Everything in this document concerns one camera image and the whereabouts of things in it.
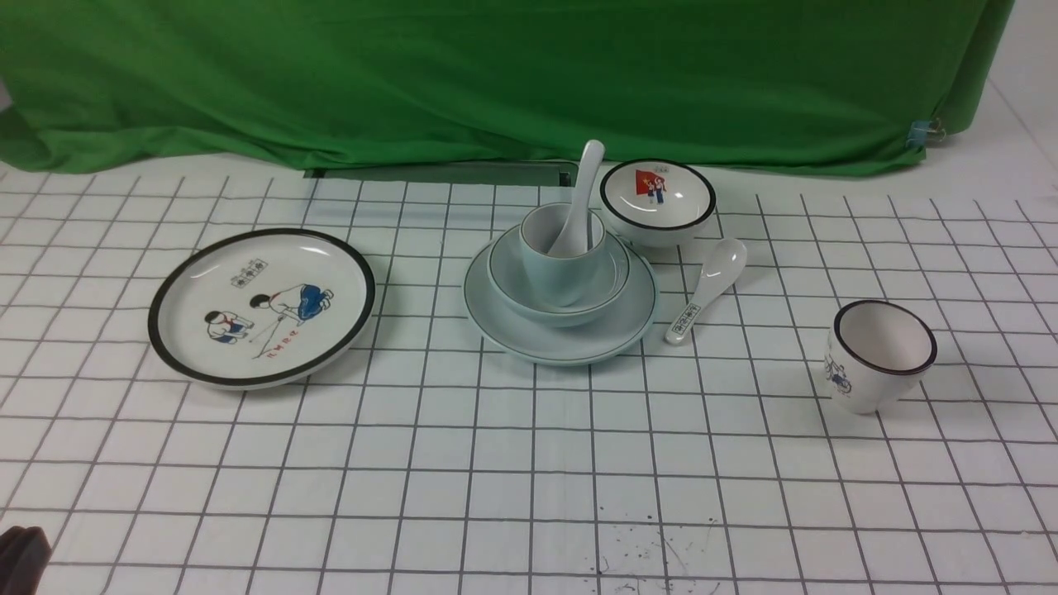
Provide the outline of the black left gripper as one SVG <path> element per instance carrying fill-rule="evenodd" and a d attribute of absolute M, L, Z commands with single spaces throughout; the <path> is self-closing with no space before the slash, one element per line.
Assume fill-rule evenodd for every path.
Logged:
<path fill-rule="evenodd" d="M 39 526 L 11 526 L 1 535 L 1 594 L 35 594 L 52 547 Z"/>

